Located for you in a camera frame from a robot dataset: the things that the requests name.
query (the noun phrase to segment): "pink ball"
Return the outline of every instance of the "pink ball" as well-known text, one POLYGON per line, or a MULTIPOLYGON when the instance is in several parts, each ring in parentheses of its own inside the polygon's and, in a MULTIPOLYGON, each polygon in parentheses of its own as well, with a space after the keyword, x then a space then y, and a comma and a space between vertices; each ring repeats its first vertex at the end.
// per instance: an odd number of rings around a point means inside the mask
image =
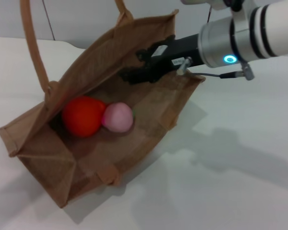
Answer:
POLYGON ((132 110, 122 102, 111 104, 106 108, 101 123, 112 132, 127 132, 133 124, 132 110))

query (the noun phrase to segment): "jute bag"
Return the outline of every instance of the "jute bag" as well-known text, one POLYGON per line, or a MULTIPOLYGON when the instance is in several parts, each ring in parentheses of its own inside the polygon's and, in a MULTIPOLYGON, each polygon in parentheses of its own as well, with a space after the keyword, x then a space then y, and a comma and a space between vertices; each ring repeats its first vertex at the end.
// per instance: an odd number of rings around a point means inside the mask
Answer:
POLYGON ((10 157, 17 156, 59 207, 102 185, 118 185, 121 175, 141 161, 175 126, 189 97, 202 81, 175 72, 154 84, 131 86, 116 73, 141 66, 135 52, 174 34, 178 11, 134 20, 122 0, 116 26, 69 67, 59 82, 49 81, 36 43, 30 1, 20 0, 31 58, 45 101, 0 128, 10 157), (130 132, 100 129, 75 138, 63 127, 60 110, 72 98, 89 95, 106 103, 125 102, 135 111, 130 132))

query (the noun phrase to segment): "white wall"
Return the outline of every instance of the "white wall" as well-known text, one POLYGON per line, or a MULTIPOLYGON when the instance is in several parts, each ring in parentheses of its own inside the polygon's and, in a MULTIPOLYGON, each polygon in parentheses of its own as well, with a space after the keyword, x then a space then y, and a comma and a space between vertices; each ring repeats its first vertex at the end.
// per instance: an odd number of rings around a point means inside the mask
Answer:
MULTIPOLYGON (((178 38, 196 34, 207 21, 209 5, 185 6, 179 0, 126 0, 135 18, 169 14, 179 9, 176 21, 178 38)), ((118 10, 114 0, 45 0, 56 40, 80 48, 91 45, 115 25, 118 10)))
MULTIPOLYGON (((258 5, 277 1, 256 0, 258 5)), ((179 9, 177 38, 198 33, 209 12, 208 4, 186 6, 179 0, 125 0, 125 3, 135 18, 168 14, 179 9)), ((31 0, 31 10, 38 39, 66 41, 79 48, 89 47, 115 25, 119 15, 114 0, 31 0)), ((229 9, 212 11, 210 20, 228 16, 229 9)), ((0 0, 0 36, 24 37, 19 0, 0 0)))
MULTIPOLYGON (((31 11, 36 37, 52 40, 43 1, 32 0, 31 11)), ((0 0, 0 37, 24 37, 19 0, 0 0)))

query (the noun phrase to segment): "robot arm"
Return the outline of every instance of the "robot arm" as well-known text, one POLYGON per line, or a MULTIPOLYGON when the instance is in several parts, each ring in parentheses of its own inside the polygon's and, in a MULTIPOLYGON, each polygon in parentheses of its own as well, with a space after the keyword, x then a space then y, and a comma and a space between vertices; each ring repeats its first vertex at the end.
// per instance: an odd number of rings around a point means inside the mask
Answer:
POLYGON ((206 64, 211 68, 240 63, 242 71, 221 78, 254 78, 250 61, 288 54, 288 0, 257 7, 253 0, 181 0, 184 4, 209 3, 216 9, 231 8, 232 17, 204 25, 199 34, 175 40, 170 36, 136 55, 143 68, 123 69, 130 84, 158 81, 176 70, 206 64))

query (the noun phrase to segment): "cable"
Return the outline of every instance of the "cable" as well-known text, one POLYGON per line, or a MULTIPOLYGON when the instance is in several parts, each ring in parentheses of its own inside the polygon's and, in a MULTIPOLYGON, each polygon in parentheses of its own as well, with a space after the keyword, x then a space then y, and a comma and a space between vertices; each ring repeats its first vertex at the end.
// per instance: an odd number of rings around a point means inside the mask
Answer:
POLYGON ((194 75, 210 76, 210 77, 217 77, 217 78, 220 77, 220 75, 212 74, 212 73, 192 73, 192 74, 194 74, 194 75))

